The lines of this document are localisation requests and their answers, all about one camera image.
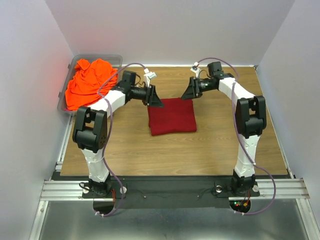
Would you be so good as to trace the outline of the dark red t shirt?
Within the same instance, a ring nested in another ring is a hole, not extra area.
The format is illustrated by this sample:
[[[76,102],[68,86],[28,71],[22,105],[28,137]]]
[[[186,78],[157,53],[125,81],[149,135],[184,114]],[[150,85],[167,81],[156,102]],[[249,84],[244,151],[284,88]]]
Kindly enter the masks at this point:
[[[197,131],[194,105],[191,99],[164,98],[164,107],[150,106],[148,126],[152,136],[176,133],[194,133]]]

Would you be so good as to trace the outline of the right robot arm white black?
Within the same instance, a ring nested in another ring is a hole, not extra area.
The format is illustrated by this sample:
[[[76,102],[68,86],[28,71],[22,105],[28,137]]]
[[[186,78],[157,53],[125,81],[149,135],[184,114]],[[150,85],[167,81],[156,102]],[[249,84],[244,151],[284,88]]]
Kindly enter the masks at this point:
[[[239,74],[225,73],[221,62],[216,58],[207,65],[208,75],[201,78],[202,70],[195,62],[188,86],[181,96],[182,100],[200,98],[204,92],[218,90],[231,100],[233,125],[239,143],[237,161],[228,186],[221,192],[245,194],[256,182],[256,151],[263,130],[267,125],[266,100],[262,95],[254,95],[239,84]]]

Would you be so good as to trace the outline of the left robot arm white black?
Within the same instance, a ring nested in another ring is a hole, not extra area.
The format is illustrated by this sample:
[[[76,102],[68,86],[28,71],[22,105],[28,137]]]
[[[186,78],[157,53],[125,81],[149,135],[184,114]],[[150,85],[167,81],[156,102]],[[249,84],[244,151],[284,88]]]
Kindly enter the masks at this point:
[[[113,127],[113,113],[130,100],[140,100],[147,107],[163,107],[151,80],[157,75],[144,69],[143,85],[136,83],[137,74],[125,70],[122,79],[98,102],[78,108],[72,140],[84,155],[88,167],[88,182],[79,184],[83,198],[102,199],[117,193],[110,182],[114,175],[105,159],[105,150]]]

